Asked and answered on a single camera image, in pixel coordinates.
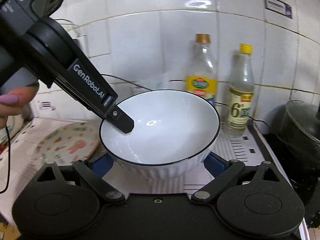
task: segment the yellow bottle cap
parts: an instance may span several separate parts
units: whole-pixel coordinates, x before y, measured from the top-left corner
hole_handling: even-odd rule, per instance
[[[240,43],[240,52],[245,54],[252,54],[252,45]]]
[[[196,43],[207,43],[207,44],[211,44],[210,34],[197,33],[197,34],[196,34]]]

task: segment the glass bottle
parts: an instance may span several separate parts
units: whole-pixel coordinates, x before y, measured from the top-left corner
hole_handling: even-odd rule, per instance
[[[209,34],[196,34],[193,60],[187,72],[187,91],[214,104],[217,87],[217,63],[211,54]]]
[[[230,137],[243,135],[248,122],[254,91],[251,67],[252,46],[240,44],[239,61],[230,78],[230,103],[225,131]]]

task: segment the human hand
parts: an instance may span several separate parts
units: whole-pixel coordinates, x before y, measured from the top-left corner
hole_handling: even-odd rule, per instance
[[[17,87],[8,94],[0,96],[0,128],[4,128],[9,115],[19,115],[25,104],[37,94],[39,83],[27,87]]]

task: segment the wire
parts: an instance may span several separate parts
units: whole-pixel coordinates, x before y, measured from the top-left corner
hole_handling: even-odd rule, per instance
[[[137,86],[137,87],[141,87],[141,88],[144,88],[144,89],[146,89],[146,90],[153,91],[152,89],[149,89],[149,88],[146,88],[146,87],[144,87],[144,86],[135,84],[135,83],[133,83],[133,82],[130,82],[130,81],[128,81],[128,80],[126,80],[126,79],[123,79],[123,78],[119,78],[119,77],[117,77],[117,76],[108,75],[108,74],[101,74],[101,75],[102,75],[102,76],[108,76],[108,77],[114,77],[114,78],[120,79],[120,80],[122,80],[122,81],[124,81],[124,82],[127,82],[127,83],[129,83],[129,84],[135,85],[135,86]]]
[[[5,130],[8,136],[8,176],[7,176],[7,185],[5,186],[4,190],[0,191],[0,194],[7,191],[9,187],[9,180],[10,180],[10,157],[11,157],[11,141],[10,141],[10,134],[7,125],[5,126]]]
[[[78,36],[77,38],[80,37],[80,33],[77,31],[76,27],[79,26],[79,25],[76,25],[73,21],[70,21],[70,20],[67,20],[67,19],[53,19],[55,21],[66,21],[66,22],[69,22],[71,23],[71,25],[73,26],[73,28],[71,30],[73,30],[76,35]]]
[[[269,126],[265,121],[263,121],[263,120],[257,120],[257,119],[254,119],[254,118],[251,117],[251,116],[249,116],[249,118],[252,119],[252,120],[254,120],[254,121],[256,121],[256,122],[262,122],[262,123],[264,123],[268,128],[270,128],[270,126]]]
[[[215,104],[218,104],[218,105],[223,105],[223,106],[228,106],[227,104],[224,104],[224,103],[219,103],[219,102],[215,102]]]
[[[120,80],[122,80],[122,81],[124,81],[124,82],[127,82],[127,83],[129,83],[129,84],[132,84],[132,85],[134,85],[134,86],[141,87],[141,88],[144,88],[144,89],[149,90],[149,91],[153,91],[152,89],[149,89],[149,88],[146,88],[146,87],[144,87],[144,86],[135,84],[135,83],[133,83],[133,82],[130,82],[130,81],[126,80],[126,79],[123,79],[123,78],[120,78],[120,77],[117,77],[117,76],[108,75],[108,74],[101,74],[101,75],[102,75],[102,76],[108,76],[108,77],[117,78],[117,79],[120,79]],[[219,102],[215,102],[215,104],[223,105],[223,106],[228,106],[227,104],[219,103]],[[249,116],[249,118],[252,119],[253,121],[264,123],[264,124],[270,129],[270,126],[269,126],[265,121],[263,121],[263,120],[258,120],[258,119],[254,119],[254,118],[251,117],[251,116]],[[284,141],[282,138],[280,138],[280,136],[279,136],[277,133],[275,133],[275,135],[277,136],[277,138],[278,138],[280,141],[284,142],[285,144],[290,145],[289,143],[287,143],[286,141]]]

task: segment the white bowl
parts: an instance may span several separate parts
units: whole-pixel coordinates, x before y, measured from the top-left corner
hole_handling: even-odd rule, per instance
[[[100,139],[117,163],[146,178],[180,176],[210,153],[220,130],[217,110],[205,99],[178,90],[155,90],[118,106],[134,120],[124,134],[107,121]]]

